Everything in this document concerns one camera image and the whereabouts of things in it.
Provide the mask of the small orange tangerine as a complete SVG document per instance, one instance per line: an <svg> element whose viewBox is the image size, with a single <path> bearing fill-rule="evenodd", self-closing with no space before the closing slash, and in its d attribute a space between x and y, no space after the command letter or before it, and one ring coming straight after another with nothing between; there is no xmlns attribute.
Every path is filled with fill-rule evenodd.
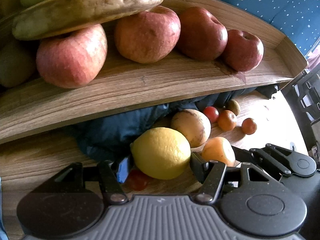
<svg viewBox="0 0 320 240"><path fill-rule="evenodd" d="M252 135L257 130L257 124L252 118L247 118L242 122L241 129L246 135Z"/></svg>
<svg viewBox="0 0 320 240"><path fill-rule="evenodd" d="M219 114L217 124L223 131L231 131L236 127L237 116L230 110L224 110Z"/></svg>

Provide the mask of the orange persimmon fruit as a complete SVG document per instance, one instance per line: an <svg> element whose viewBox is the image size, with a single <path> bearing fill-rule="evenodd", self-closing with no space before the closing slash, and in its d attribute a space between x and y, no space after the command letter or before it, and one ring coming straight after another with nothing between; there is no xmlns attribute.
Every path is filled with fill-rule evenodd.
<svg viewBox="0 0 320 240"><path fill-rule="evenodd" d="M217 160L227 166L234 166L235 153L230 142L224 137L209 139L202 149L201 156L205 161Z"/></svg>

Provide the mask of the red cherry tomato front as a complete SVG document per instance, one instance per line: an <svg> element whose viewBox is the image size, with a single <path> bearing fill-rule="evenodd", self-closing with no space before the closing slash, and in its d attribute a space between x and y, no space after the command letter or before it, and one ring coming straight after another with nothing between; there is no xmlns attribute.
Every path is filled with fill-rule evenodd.
<svg viewBox="0 0 320 240"><path fill-rule="evenodd" d="M134 167L127 176L126 185L134 191L144 190L153 180L150 176L144 174L141 170Z"/></svg>

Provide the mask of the red cherry tomato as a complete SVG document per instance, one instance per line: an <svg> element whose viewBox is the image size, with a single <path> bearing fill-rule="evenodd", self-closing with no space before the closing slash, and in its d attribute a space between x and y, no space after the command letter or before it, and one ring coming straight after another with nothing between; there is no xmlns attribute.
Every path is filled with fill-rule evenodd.
<svg viewBox="0 0 320 240"><path fill-rule="evenodd" d="M210 123L217 122L219 118L219 111L213 106L207 106L203 110L204 115L210 120Z"/></svg>
<svg viewBox="0 0 320 240"><path fill-rule="evenodd" d="M141 170L134 167L127 176L126 185L134 191L144 190L153 180L150 176L144 174Z"/></svg>

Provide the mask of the pale yellow round fruit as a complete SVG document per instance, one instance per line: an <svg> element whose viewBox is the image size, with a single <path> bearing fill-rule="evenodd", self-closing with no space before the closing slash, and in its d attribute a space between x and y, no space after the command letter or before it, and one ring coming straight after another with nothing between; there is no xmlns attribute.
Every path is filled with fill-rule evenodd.
<svg viewBox="0 0 320 240"><path fill-rule="evenodd" d="M176 113L172 117L170 126L186 137L191 148L203 145L211 132L210 120L195 109L184 109Z"/></svg>

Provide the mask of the yellow lemon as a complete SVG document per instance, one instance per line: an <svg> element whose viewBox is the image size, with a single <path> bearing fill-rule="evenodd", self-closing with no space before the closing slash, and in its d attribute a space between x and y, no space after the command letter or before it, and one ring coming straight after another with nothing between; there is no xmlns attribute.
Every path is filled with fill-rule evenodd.
<svg viewBox="0 0 320 240"><path fill-rule="evenodd" d="M174 129L149 129L139 136L130 148L135 165L144 174L155 179L174 179L189 165L189 141Z"/></svg>

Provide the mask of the dark blue cloth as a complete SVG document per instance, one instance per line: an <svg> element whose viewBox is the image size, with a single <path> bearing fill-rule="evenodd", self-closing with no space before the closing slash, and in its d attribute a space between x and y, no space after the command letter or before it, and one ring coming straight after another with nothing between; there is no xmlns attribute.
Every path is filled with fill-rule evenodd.
<svg viewBox="0 0 320 240"><path fill-rule="evenodd" d="M163 103L81 122L71 127L80 151L96 161L122 159L130 153L130 144L164 117L172 117L184 109L203 111L207 106L223 107L226 102L257 90L267 98L278 85L266 85L221 92L191 99Z"/></svg>

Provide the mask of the small brown kiwi on table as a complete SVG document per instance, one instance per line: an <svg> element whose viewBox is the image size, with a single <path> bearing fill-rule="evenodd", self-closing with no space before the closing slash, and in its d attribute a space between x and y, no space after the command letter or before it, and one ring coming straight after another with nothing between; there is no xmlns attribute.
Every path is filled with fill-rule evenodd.
<svg viewBox="0 0 320 240"><path fill-rule="evenodd" d="M229 100L225 105L226 110L232 111L236 116L240 114L241 107L236 100Z"/></svg>

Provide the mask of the red cherry tomato back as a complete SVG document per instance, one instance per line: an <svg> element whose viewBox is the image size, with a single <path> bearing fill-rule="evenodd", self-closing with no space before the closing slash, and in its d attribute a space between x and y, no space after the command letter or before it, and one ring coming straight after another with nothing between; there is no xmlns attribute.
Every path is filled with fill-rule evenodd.
<svg viewBox="0 0 320 240"><path fill-rule="evenodd" d="M219 111L213 106L207 106L203 110L204 115L210 120L210 123L217 122L219 118Z"/></svg>

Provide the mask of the dark red apple rightmost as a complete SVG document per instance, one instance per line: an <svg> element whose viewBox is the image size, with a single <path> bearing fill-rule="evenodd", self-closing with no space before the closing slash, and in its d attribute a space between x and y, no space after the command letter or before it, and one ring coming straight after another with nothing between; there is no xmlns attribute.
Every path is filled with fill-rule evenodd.
<svg viewBox="0 0 320 240"><path fill-rule="evenodd" d="M227 45L222 58L228 66L238 72L248 72L262 61L264 45L259 37L247 31L228 31Z"/></svg>

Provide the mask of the dark red apple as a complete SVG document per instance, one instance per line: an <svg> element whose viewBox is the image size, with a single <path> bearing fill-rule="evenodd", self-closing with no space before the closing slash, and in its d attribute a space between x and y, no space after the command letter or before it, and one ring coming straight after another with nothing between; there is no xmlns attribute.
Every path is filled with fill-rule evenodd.
<svg viewBox="0 0 320 240"><path fill-rule="evenodd" d="M238 72L248 72L262 61L264 45L259 37L247 31L228 31L227 45L222 58L228 66Z"/></svg>
<svg viewBox="0 0 320 240"><path fill-rule="evenodd" d="M225 26L203 7L191 7L178 15L181 33L176 44L180 52L198 61L212 61L224 51Z"/></svg>

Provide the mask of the wooden curved shelf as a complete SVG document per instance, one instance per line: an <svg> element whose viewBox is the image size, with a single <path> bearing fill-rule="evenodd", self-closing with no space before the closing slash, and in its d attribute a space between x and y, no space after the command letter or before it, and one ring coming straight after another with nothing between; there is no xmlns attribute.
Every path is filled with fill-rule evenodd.
<svg viewBox="0 0 320 240"><path fill-rule="evenodd" d="M197 96L287 83L306 66L298 48L265 21L218 0L164 0L176 12L199 6L226 28L259 37L264 56L257 68L235 73L220 61L199 62L172 51L152 64L122 57L113 42L114 23L105 24L107 58L97 77L85 87L59 88L37 79L1 96L1 143L101 116Z"/></svg>

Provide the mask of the pink apple leftmost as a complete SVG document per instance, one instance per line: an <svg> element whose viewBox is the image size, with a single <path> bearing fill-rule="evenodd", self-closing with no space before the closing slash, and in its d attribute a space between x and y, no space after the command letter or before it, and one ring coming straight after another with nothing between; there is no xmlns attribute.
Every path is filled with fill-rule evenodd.
<svg viewBox="0 0 320 240"><path fill-rule="evenodd" d="M107 57L107 38L100 24L42 40L36 54L40 76L52 85L79 88L90 83Z"/></svg>

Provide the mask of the pink apple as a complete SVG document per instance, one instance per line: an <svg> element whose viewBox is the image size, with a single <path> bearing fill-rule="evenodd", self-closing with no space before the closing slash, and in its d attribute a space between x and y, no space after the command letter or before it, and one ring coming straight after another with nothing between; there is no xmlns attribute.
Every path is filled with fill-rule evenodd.
<svg viewBox="0 0 320 240"><path fill-rule="evenodd" d="M154 63L174 49L180 32L181 23L176 12L159 5L119 19L114 41L123 57L138 63Z"/></svg>
<svg viewBox="0 0 320 240"><path fill-rule="evenodd" d="M90 83L107 57L107 38L100 24L42 40L36 54L40 76L52 85L79 88Z"/></svg>

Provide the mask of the brown potato right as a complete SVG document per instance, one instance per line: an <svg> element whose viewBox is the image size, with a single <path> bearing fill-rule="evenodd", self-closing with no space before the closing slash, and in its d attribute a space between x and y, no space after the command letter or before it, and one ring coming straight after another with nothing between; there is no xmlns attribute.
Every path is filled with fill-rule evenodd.
<svg viewBox="0 0 320 240"><path fill-rule="evenodd" d="M1 49L1 85L15 87L36 71L37 41L11 40Z"/></svg>

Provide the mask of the blue dotted fabric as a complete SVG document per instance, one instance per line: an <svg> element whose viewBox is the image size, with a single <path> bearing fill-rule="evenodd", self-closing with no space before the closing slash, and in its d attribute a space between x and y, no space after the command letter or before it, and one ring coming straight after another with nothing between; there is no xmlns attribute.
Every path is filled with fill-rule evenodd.
<svg viewBox="0 0 320 240"><path fill-rule="evenodd" d="M221 0L283 32L303 55L319 40L319 0Z"/></svg>

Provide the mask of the yellow banana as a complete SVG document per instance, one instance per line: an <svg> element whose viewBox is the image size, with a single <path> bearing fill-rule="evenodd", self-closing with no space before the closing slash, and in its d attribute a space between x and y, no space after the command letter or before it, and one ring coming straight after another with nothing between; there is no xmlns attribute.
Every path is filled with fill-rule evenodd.
<svg viewBox="0 0 320 240"><path fill-rule="evenodd" d="M37 40L149 10L163 0L44 0L12 22L18 40Z"/></svg>

